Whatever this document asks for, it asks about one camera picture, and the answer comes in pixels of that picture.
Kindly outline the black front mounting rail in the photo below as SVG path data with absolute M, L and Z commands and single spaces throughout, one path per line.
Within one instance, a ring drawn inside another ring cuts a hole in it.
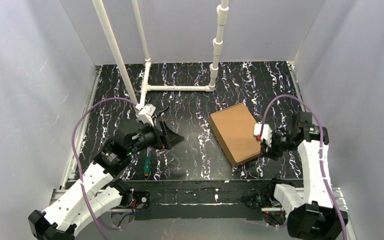
M 272 197 L 274 179 L 127 180 L 135 220 L 246 219 L 281 223 L 285 211 Z

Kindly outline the black grey pliers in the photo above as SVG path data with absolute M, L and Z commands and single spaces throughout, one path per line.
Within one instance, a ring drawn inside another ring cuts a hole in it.
M 154 114 L 152 115 L 152 118 L 156 120 L 157 118 L 159 118 L 163 113 L 165 113 L 165 112 L 168 111 L 169 109 L 170 109 L 170 106 L 167 105 L 167 106 L 164 107 L 162 110 L 159 110 L 158 112 L 154 113 Z

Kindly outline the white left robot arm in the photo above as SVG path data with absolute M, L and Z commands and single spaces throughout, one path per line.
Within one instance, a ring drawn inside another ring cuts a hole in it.
M 37 240 L 73 240 L 108 210 L 122 207 L 133 211 L 137 205 L 146 208 L 149 192 L 136 193 L 119 175 L 133 154 L 148 148 L 170 150 L 184 141 L 164 121 L 159 124 L 157 128 L 146 123 L 131 133 L 117 130 L 76 183 L 46 209 L 28 216 L 32 235 Z

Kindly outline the green handled screwdriver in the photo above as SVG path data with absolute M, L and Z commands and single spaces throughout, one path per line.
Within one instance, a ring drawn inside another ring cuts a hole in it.
M 149 177 L 151 174 L 151 158 L 149 154 L 145 157 L 143 165 L 143 174 L 145 177 Z

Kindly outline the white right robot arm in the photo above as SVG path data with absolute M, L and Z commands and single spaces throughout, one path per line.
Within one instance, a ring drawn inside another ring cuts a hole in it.
M 276 160 L 284 152 L 298 151 L 303 174 L 303 195 L 292 184 L 273 180 L 271 198 L 286 214 L 290 237 L 301 240 L 347 238 L 348 213 L 334 197 L 328 168 L 329 137 L 325 127 L 313 124 L 309 112 L 292 117 L 292 129 L 279 133 L 268 124 L 257 123 L 253 135 L 260 142 L 261 156 Z

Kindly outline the brown cardboard box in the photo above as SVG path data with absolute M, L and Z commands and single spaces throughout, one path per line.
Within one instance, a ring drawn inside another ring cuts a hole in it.
M 209 115 L 211 130 L 232 167 L 260 156 L 260 143 L 254 137 L 256 123 L 243 102 Z

